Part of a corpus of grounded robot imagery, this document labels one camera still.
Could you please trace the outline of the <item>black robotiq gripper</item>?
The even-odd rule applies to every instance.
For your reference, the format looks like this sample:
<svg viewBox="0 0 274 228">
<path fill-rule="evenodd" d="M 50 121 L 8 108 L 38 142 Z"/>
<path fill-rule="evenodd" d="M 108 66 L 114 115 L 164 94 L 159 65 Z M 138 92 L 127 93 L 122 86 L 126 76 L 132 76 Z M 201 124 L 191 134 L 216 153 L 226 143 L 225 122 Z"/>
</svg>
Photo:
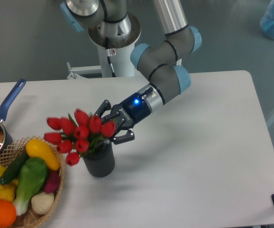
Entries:
<svg viewBox="0 0 274 228">
<path fill-rule="evenodd" d="M 110 114 L 103 116 L 105 111 L 111 110 Z M 110 139 L 105 139 L 105 143 L 114 143 L 115 145 L 127 143 L 135 139 L 135 134 L 130 128 L 145 119 L 151 114 L 151 109 L 142 98 L 140 93 L 134 93 L 121 103 L 114 105 L 111 108 L 111 103 L 104 100 L 94 115 L 103 118 L 103 123 L 113 121 L 118 133 L 122 130 L 127 132 L 122 136 L 113 136 Z"/>
</svg>

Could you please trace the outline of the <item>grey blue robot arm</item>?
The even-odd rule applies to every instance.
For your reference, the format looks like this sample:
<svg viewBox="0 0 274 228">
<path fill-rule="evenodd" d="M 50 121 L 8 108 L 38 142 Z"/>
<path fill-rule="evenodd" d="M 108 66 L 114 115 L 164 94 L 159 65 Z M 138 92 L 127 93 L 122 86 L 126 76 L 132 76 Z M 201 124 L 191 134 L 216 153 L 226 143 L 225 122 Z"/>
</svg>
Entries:
<svg viewBox="0 0 274 228">
<path fill-rule="evenodd" d="M 97 46 L 99 66 L 70 67 L 71 74 L 100 72 L 103 77 L 129 77 L 140 72 L 148 84 L 119 104 L 104 101 L 96 111 L 103 123 L 114 120 L 110 141 L 125 143 L 135 138 L 132 128 L 191 85 L 181 65 L 185 55 L 202 43 L 197 28 L 189 26 L 178 0 L 154 1 L 165 40 L 157 47 L 137 44 L 141 34 L 138 19 L 127 10 L 125 0 L 65 0 L 60 9 L 75 31 L 87 31 Z"/>
</svg>

